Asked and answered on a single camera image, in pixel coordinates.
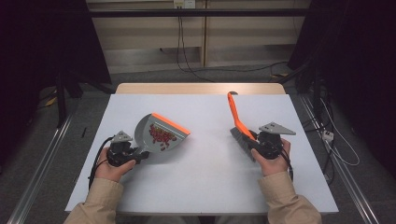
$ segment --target table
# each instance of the table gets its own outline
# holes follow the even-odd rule
[[[71,211],[85,200],[87,176],[102,142],[119,130],[133,134],[141,118],[158,112],[190,129],[191,135],[170,151],[150,154],[122,178],[124,194],[118,212],[213,216],[258,215],[268,211],[256,181],[262,176],[260,166],[245,155],[229,132],[233,118],[226,97],[228,91],[239,93],[234,99],[240,119],[253,131],[277,121],[297,132],[284,136],[292,145],[290,157],[296,191],[319,212],[337,212],[289,96],[278,84],[260,83],[121,84],[117,94],[110,98],[65,210]]]

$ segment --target brush bristles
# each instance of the brush bristles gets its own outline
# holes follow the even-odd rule
[[[239,146],[247,153],[252,161],[255,161],[253,155],[251,155],[251,148],[248,146],[248,143],[244,141],[243,135],[239,130],[235,127],[230,130],[233,138],[238,142]]]

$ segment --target person's left hand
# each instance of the person's left hand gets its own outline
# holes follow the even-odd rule
[[[134,168],[134,166],[136,165],[136,161],[128,161],[119,167],[112,166],[107,162],[107,151],[108,147],[104,147],[102,152],[100,153],[95,177],[119,182],[124,174]]]

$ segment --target hand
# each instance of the hand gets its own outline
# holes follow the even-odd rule
[[[100,153],[95,177],[119,182],[124,174],[126,174],[128,171],[134,168],[136,161],[132,160],[125,162],[123,165],[119,167],[112,166],[107,162],[107,156],[106,156],[107,151],[108,151],[108,147],[104,147],[102,152]]]
[[[285,139],[281,139],[283,148],[285,149],[286,153],[290,154],[290,142],[288,142]],[[274,175],[276,173],[280,173],[283,171],[288,170],[288,164],[286,161],[281,157],[277,157],[274,160],[267,160],[265,159],[256,149],[251,149],[251,154],[253,155],[253,158],[260,164],[262,167],[262,174],[264,176],[268,175]]]

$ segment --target black metal bar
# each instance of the black metal bar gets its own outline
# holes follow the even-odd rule
[[[57,16],[91,17],[91,18],[125,18],[125,17],[303,17],[307,15],[330,15],[336,11],[309,8],[264,8],[264,9],[95,9],[78,10],[44,10],[36,13]]]

